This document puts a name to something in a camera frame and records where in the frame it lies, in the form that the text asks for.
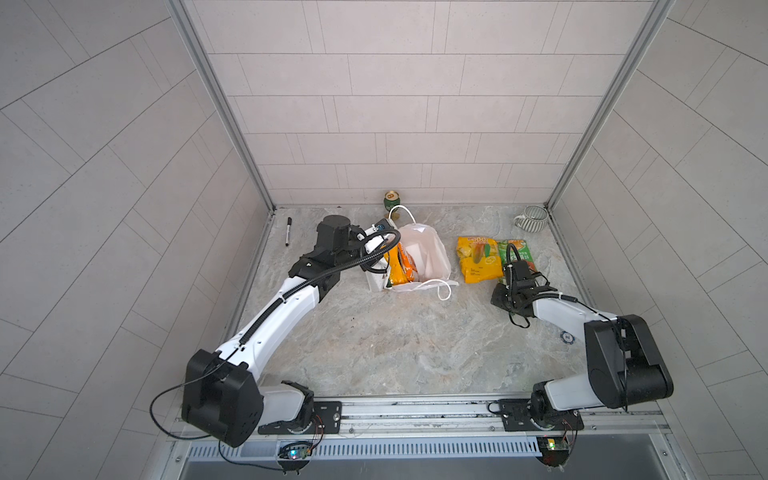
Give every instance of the wire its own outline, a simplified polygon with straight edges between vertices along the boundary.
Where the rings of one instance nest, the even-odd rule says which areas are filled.
[[[219,440],[219,455],[221,455],[221,458],[223,458],[225,462],[231,463],[232,465],[242,465],[244,467],[263,468],[264,470],[272,470],[273,472],[283,471],[282,468],[265,467],[263,465],[257,465],[255,463],[235,462],[234,460],[229,460],[227,457],[224,456],[224,452],[221,451],[221,440]]]
[[[178,385],[174,385],[174,386],[170,387],[169,389],[165,389],[162,392],[158,393],[152,399],[152,402],[150,402],[150,404],[149,404],[149,416],[150,416],[150,418],[152,418],[152,422],[154,422],[154,424],[160,429],[161,432],[163,432],[165,435],[168,435],[169,437],[171,437],[173,439],[177,439],[177,440],[200,440],[200,439],[207,439],[208,437],[210,437],[210,435],[201,435],[201,436],[198,436],[198,437],[180,437],[178,435],[174,435],[173,433],[167,431],[166,429],[163,428],[162,425],[160,425],[160,423],[157,421],[157,419],[154,418],[154,412],[153,412],[154,403],[157,401],[157,399],[159,399],[161,396],[165,395],[168,392],[172,392],[175,389],[178,389],[178,388],[183,387],[183,386],[187,386],[187,385],[189,385],[191,383],[199,382],[202,379],[204,379],[205,377],[207,377],[209,375],[212,375],[214,372],[216,372],[218,369],[220,369],[221,366],[225,365],[227,363],[227,361],[232,358],[232,355],[234,355],[236,352],[237,352],[237,349],[235,349],[234,352],[230,353],[230,355],[222,363],[219,363],[216,366],[216,368],[214,368],[213,370],[209,371],[208,373],[204,373],[202,376],[197,377],[196,379],[192,379],[189,382],[180,383]]]

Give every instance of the white tile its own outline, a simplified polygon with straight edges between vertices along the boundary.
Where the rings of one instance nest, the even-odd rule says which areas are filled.
[[[443,199],[442,188],[399,188],[397,193],[406,198],[410,204],[440,204]],[[366,203],[378,204],[388,191],[385,188],[366,188]]]
[[[60,164],[0,114],[0,238],[69,178]]]
[[[763,368],[768,366],[768,348],[763,345],[766,324],[768,266],[759,263],[710,292],[710,297],[737,331]]]
[[[741,55],[697,111],[763,161],[768,161],[768,66]]]
[[[141,32],[141,36],[152,50],[160,68],[171,85],[183,80],[194,70],[194,63],[181,41],[174,21],[170,18]]]
[[[323,26],[320,24],[320,13],[315,0],[304,0],[304,19],[306,30],[310,35],[312,53],[326,53],[326,43],[323,39]]]
[[[697,369],[706,386],[733,380],[761,370],[760,364],[749,352],[737,353]]]
[[[460,164],[468,145],[469,134],[387,134],[387,163]]]
[[[192,89],[192,93],[194,93],[197,103],[200,105],[200,108],[203,109],[203,113],[205,113],[206,117],[214,113],[216,107],[214,107],[214,102],[210,99],[208,90],[205,88],[205,85],[203,85],[203,79],[200,78],[200,72],[190,74],[190,76],[187,77],[187,84]]]
[[[162,392],[168,386],[176,385],[184,378],[187,359],[197,351],[200,336],[213,309],[214,304],[197,288],[193,286],[189,290],[189,296],[185,299],[184,306],[160,354],[157,355],[157,361],[154,362],[138,396],[135,397],[136,401],[133,402],[135,409],[148,412],[149,404],[158,392]],[[155,402],[155,411],[167,411],[172,398],[171,395],[161,396]]]
[[[458,95],[462,68],[463,55],[349,56],[355,95]]]
[[[495,187],[501,165],[434,164],[430,187]]]
[[[134,37],[131,37],[130,42],[134,48],[136,48],[136,52],[141,57],[147,70],[152,74],[152,78],[154,78],[157,86],[160,87],[163,93],[169,91],[171,85],[168,81],[168,77],[165,76],[160,64],[157,63],[157,59],[152,54],[152,50],[149,49],[149,45],[147,45],[147,41],[144,40],[144,37],[142,37],[141,34],[135,35]]]
[[[383,164],[347,165],[346,177],[349,184],[357,188],[386,188],[388,190],[397,187],[416,188],[422,186],[422,165],[402,164],[395,168]]]
[[[232,141],[224,129],[223,123],[221,123],[219,113],[216,112],[211,115],[203,126],[200,127],[198,133],[203,138],[203,142],[208,147],[210,154],[214,156],[216,163],[221,165],[233,147]]]
[[[0,465],[6,478],[27,478],[61,419],[0,408]]]
[[[739,439],[696,374],[667,322],[662,320],[653,325],[650,332],[674,382],[674,394],[667,401],[674,408],[694,451],[706,453],[741,449]]]
[[[615,111],[608,116],[592,146],[621,181],[627,179],[650,147]]]
[[[23,0],[3,2],[0,45],[0,106],[74,67],[69,55]]]
[[[308,164],[374,164],[374,134],[299,134],[299,144]]]
[[[543,164],[557,134],[483,134],[476,164]]]
[[[576,267],[579,270],[583,269],[592,261],[592,254],[589,252],[584,238],[581,237],[581,232],[576,228],[576,223],[574,223],[564,202],[560,201],[554,206],[552,216],[555,223],[560,227],[560,233],[565,238],[565,248],[571,253]]]
[[[214,238],[190,215],[168,246],[133,310],[164,330],[170,330]]]
[[[513,132],[523,97],[440,97],[437,131]]]
[[[319,2],[326,53],[430,53],[432,2]]]
[[[121,430],[101,466],[97,480],[102,478],[136,478],[141,475],[157,435]]]
[[[243,115],[247,133],[319,133],[328,131],[323,100],[320,97],[237,97],[237,105]]]
[[[653,306],[653,299],[607,225],[598,228],[587,246],[622,313],[640,313]]]
[[[121,326],[135,336],[140,336],[149,343],[159,347],[163,346],[165,339],[168,337],[168,332],[133,310],[128,312],[128,316],[125,317],[125,321]]]
[[[558,94],[602,96],[623,58],[622,55],[574,55]]]
[[[232,259],[237,253],[246,227],[247,225],[240,218],[240,215],[235,209],[231,209],[221,225],[214,244],[205,257],[203,266],[200,268],[200,275],[216,290],[221,291],[224,285],[227,272],[230,270]]]
[[[571,181],[563,192],[562,201],[571,213],[574,223],[580,233],[584,233],[599,216],[587,192],[578,182]]]
[[[234,53],[219,53],[208,55],[214,67],[221,89],[226,95],[252,95],[240,63],[240,56]]]
[[[427,97],[354,96],[335,100],[342,132],[418,132],[425,128]]]
[[[29,478],[95,478],[158,350],[120,329]]]
[[[245,134],[244,137],[258,165],[295,163],[285,134]]]
[[[694,276],[745,245],[744,240],[662,158],[648,168],[632,195]]]
[[[0,320],[0,369],[5,370],[31,335],[29,330]]]
[[[235,253],[235,258],[232,260],[230,271],[227,272],[227,280],[229,280],[237,288],[242,288],[245,284],[248,269],[250,268],[251,264],[251,259],[253,258],[253,254],[256,251],[259,240],[261,238],[261,233],[264,229],[264,225],[266,224],[267,215],[268,211],[266,205],[263,201],[260,201],[253,213],[253,216],[249,219],[250,222],[248,223],[248,228],[245,231],[245,235],[243,235],[243,240],[240,242],[240,246],[237,248],[237,253]],[[198,288],[200,288],[201,292],[209,295],[209,293],[207,293],[204,288]],[[217,295],[213,298],[208,298],[211,300],[216,300],[217,297],[218,292]]]
[[[165,5],[151,0],[51,0],[90,56],[168,18]]]
[[[346,55],[238,55],[253,95],[349,95]]]
[[[643,230],[643,233],[629,244],[629,247],[624,249],[624,255],[626,255],[629,260],[632,260],[638,253],[643,251],[650,242],[656,240],[656,237],[659,235],[659,230],[656,226],[653,224],[649,225],[648,228]]]
[[[584,277],[587,289],[594,300],[594,308],[616,314],[623,313],[594,260],[581,270],[581,276]]]
[[[134,209],[170,242],[211,174],[200,152],[188,141],[141,196]]]
[[[650,219],[607,164],[585,189],[621,249],[629,247],[650,225]]]
[[[446,188],[443,197],[457,204],[510,204],[517,193],[517,188],[459,187]]]
[[[600,97],[539,97],[525,131],[580,134]]]
[[[730,380],[710,387],[717,405],[733,426],[747,453],[762,476],[768,474],[768,451],[762,442],[755,442],[763,428],[751,415],[768,399],[768,376],[765,372]]]
[[[204,122],[192,89],[182,82],[132,121],[109,147],[149,187]]]
[[[768,62],[768,32],[763,22],[768,15],[765,2],[710,0],[705,3],[706,6],[692,24],[694,30],[763,63]]]
[[[160,255],[168,248],[168,242],[165,241],[163,236],[152,228],[141,215],[137,214],[136,210],[131,209],[123,219],[123,223],[136,232],[145,242],[149,243],[150,247],[154,248]]]
[[[0,375],[0,406],[24,412],[63,417],[67,415],[77,393]]]
[[[725,46],[671,20],[665,21],[640,63],[640,71],[685,100]]]
[[[554,16],[547,30],[547,38],[544,41],[542,54],[554,53],[560,42],[560,36],[563,34],[563,27],[568,20],[568,14],[571,13],[573,2],[558,2],[558,7],[554,10]]]
[[[70,174],[83,165],[84,161],[80,155],[51,130],[23,100],[3,108],[2,113]]]
[[[657,237],[632,259],[632,266],[694,366],[745,350],[739,336],[663,237]]]
[[[640,177],[645,175],[645,172],[657,158],[659,158],[659,154],[656,153],[653,148],[648,148],[643,157],[640,158],[640,161],[637,162],[637,165],[635,165],[632,171],[627,175],[627,178],[624,179],[624,185],[632,190],[632,187],[634,187],[637,181],[640,180]]]
[[[640,72],[632,76],[615,110],[673,166],[710,127],[708,121]]]
[[[710,475],[757,475],[757,468],[744,450],[703,453],[699,459]]]
[[[515,125],[516,132],[524,132],[528,128],[528,122],[531,121],[531,115],[533,115],[533,109],[536,108],[537,101],[538,97],[525,97],[523,108],[520,110],[520,116],[518,117],[518,123]]]
[[[562,171],[562,165],[514,164],[506,187],[552,188]]]
[[[454,2],[445,53],[540,53],[554,2]]]
[[[712,64],[704,77],[699,81],[694,90],[685,99],[685,104],[694,110],[699,108],[699,105],[710,94],[714,86],[725,75],[731,65],[741,55],[738,51],[732,48],[725,47],[723,53],[717,57],[717,60]]]
[[[26,0],[26,3],[75,64],[80,64],[90,58],[48,0]]]
[[[448,20],[451,4],[435,2],[435,20],[432,26],[432,53],[445,53],[445,38],[448,34]]]
[[[136,49],[124,41],[43,85],[24,101],[87,159],[160,96]]]
[[[291,189],[290,196],[297,205],[324,205],[324,204],[364,204],[365,194],[362,188],[303,188]]]
[[[650,2],[574,2],[556,53],[623,54]]]
[[[710,292],[728,280],[762,262],[763,259],[748,245],[699,276],[699,284]]]
[[[333,166],[267,165],[263,169],[273,188],[339,188]]]
[[[336,115],[336,100],[327,95],[323,96],[323,110],[326,114],[328,132],[339,133],[339,118]]]
[[[249,178],[245,165],[232,150],[197,200],[217,226],[221,227],[246,181]]]
[[[120,225],[5,371],[79,392],[159,260]]]
[[[215,53],[312,53],[301,2],[196,0]]]
[[[467,55],[462,95],[557,95],[568,55]]]
[[[143,192],[108,148],[93,157],[0,243],[0,318],[37,328]]]

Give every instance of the gray marble surface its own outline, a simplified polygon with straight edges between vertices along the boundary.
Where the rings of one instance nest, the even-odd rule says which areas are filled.
[[[564,344],[560,329],[538,319],[531,328],[519,329],[490,304],[495,280],[467,284],[462,279],[457,237],[523,238],[552,285],[578,295],[551,231],[527,233],[513,225],[524,207],[413,207],[418,222],[437,230],[451,259],[451,278],[459,286],[450,300],[438,300],[435,289],[371,293],[361,269],[347,270],[280,345],[261,383],[292,380],[318,396],[527,392],[536,382],[585,371],[583,343]],[[316,226],[329,214],[366,228],[385,211],[375,206],[279,209],[241,325],[264,307],[291,265],[313,249]],[[288,217],[293,226],[286,247]],[[398,225],[406,217],[402,212]]]

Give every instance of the black cable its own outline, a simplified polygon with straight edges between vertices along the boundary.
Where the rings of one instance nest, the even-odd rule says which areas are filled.
[[[235,462],[234,460],[229,460],[227,457],[224,456],[224,452],[221,451],[221,440],[219,440],[219,455],[221,455],[221,458],[223,458],[225,462],[231,463],[232,465],[242,465],[244,467],[263,468],[264,470],[272,470],[273,472],[283,471],[282,468],[265,467],[263,465],[257,465],[255,463]]]
[[[376,260],[380,259],[381,257],[384,257],[384,253],[387,253],[391,249],[397,247],[397,243],[400,241],[400,232],[399,231],[397,231],[397,230],[379,230],[377,232],[371,233],[370,235],[368,235],[367,237],[362,239],[362,244],[363,244],[363,247],[364,247],[365,243],[368,240],[371,240],[371,239],[373,239],[375,237],[380,237],[380,236],[382,237],[384,235],[390,235],[390,234],[394,235],[395,238],[394,238],[394,240],[390,241],[389,243],[384,243],[384,245],[385,245],[384,247],[380,247],[380,248],[374,250],[373,252],[368,253],[364,257],[358,257],[358,258],[356,258],[354,260],[350,260],[347,263],[342,263],[339,266],[335,266],[333,268],[329,268],[328,270],[326,270],[326,271],[324,271],[322,273],[319,273],[314,278],[310,278],[309,280],[304,280],[302,283],[299,283],[294,288],[292,288],[292,289],[288,290],[287,292],[285,292],[283,294],[283,296],[277,297],[277,299],[274,302],[272,302],[272,304],[269,307],[267,307],[266,310],[264,310],[264,313],[259,315],[259,318],[255,322],[253,322],[253,325],[250,326],[250,328],[243,334],[243,336],[240,337],[240,340],[239,340],[240,345],[245,345],[248,342],[250,337],[252,337],[253,334],[256,333],[256,331],[259,329],[261,324],[264,323],[264,321],[266,321],[267,318],[269,318],[269,316],[272,314],[272,312],[274,312],[277,309],[278,306],[280,306],[280,305],[282,305],[283,303],[286,302],[285,299],[287,299],[288,297],[290,297],[294,293],[298,292],[302,288],[304,288],[306,286],[313,285],[314,283],[322,280],[323,278],[325,278],[327,276],[331,276],[334,273],[338,273],[338,272],[341,272],[341,271],[344,271],[344,270],[348,270],[350,268],[353,268],[353,267],[358,266],[358,265],[362,265],[364,263],[370,263],[372,261],[376,261]]]
[[[220,369],[222,365],[225,365],[227,363],[227,360],[231,359],[232,355],[234,355],[236,352],[237,352],[237,350],[235,349],[235,351],[230,353],[230,355],[222,363],[219,363],[216,366],[216,368],[214,368],[213,370],[209,371],[208,373],[204,373],[202,376],[199,376],[196,379],[192,379],[189,382],[180,383],[178,385],[174,385],[174,386],[170,387],[169,389],[165,389],[162,392],[158,393],[152,399],[152,401],[149,404],[149,416],[150,416],[150,418],[152,418],[152,422],[154,422],[154,424],[160,429],[161,432],[163,432],[165,435],[168,435],[172,439],[178,439],[178,440],[200,440],[200,439],[207,439],[208,437],[210,437],[210,435],[201,435],[201,436],[198,436],[198,437],[180,437],[178,435],[174,435],[173,433],[171,433],[171,432],[167,431],[166,429],[164,429],[163,426],[160,425],[160,423],[157,421],[157,419],[154,418],[154,412],[152,411],[152,409],[154,407],[154,403],[161,396],[165,395],[168,392],[172,392],[173,390],[178,389],[180,387],[187,386],[187,385],[189,385],[191,383],[199,382],[202,379],[204,379],[205,377],[207,377],[209,375],[212,375],[214,372],[216,372],[218,369]]]

